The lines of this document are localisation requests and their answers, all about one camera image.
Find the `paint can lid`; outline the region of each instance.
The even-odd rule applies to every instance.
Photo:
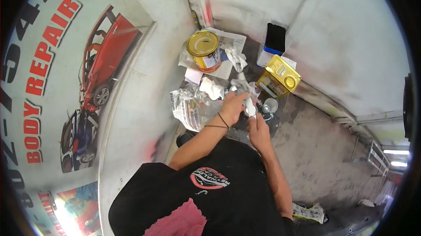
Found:
[[[200,31],[193,34],[186,44],[186,49],[193,56],[206,56],[218,48],[218,36],[210,31]]]

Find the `blue car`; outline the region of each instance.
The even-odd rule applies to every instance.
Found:
[[[95,112],[77,109],[64,123],[61,132],[61,170],[63,173],[76,171],[81,166],[89,167],[96,156],[92,145],[98,128],[98,115]]]

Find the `newspaper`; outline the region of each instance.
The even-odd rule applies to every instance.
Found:
[[[225,54],[224,45],[225,44],[234,45],[237,52],[241,53],[243,51],[245,40],[247,39],[247,37],[240,34],[220,31],[218,29],[210,28],[210,27],[204,28],[203,30],[213,32],[218,36],[218,39],[219,39],[218,49],[221,52],[221,60],[222,60],[221,66],[216,71],[205,73],[205,74],[222,78],[224,80],[228,80],[229,74],[231,73],[231,69],[232,69],[232,63],[228,60],[228,57]],[[180,53],[180,58],[178,60],[178,65],[198,70],[192,56],[186,50],[186,44],[183,45],[183,49],[182,49],[182,52]]]
[[[187,84],[185,88],[170,92],[171,108],[175,118],[186,129],[199,132],[221,110],[222,101],[213,101],[197,86]]]
[[[199,102],[192,97],[183,96],[179,98],[179,90],[170,92],[171,107],[175,118],[180,120],[186,129],[199,132]]]
[[[292,211],[293,211],[292,216],[297,216],[297,217],[301,217],[301,218],[305,218],[309,220],[315,220],[320,224],[324,223],[325,213],[323,211],[323,208],[321,207],[316,208],[316,206],[314,206],[312,208],[307,209],[293,202]]]

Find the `metal rack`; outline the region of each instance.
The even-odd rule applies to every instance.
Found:
[[[358,140],[359,138],[357,136],[357,140],[355,141],[354,150],[352,151],[351,158],[348,160],[344,160],[344,162],[351,162],[351,163],[368,162],[377,169],[377,174],[371,175],[371,177],[387,176],[387,173],[389,172],[389,168],[390,168],[390,161],[386,157],[386,155],[383,153],[382,148],[376,142],[374,142],[374,140],[371,141],[370,151],[367,153],[366,156],[354,159],[354,153],[358,145]]]

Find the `bracelet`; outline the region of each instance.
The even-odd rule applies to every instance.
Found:
[[[222,120],[222,121],[224,122],[224,124],[227,126],[227,129],[229,129],[228,124],[227,124],[227,123],[225,123],[224,119],[221,117],[221,115],[219,114],[219,112],[218,112],[218,116],[221,118],[221,120]]]
[[[222,127],[220,125],[206,125],[205,127],[214,127],[214,128],[226,128],[226,127]]]

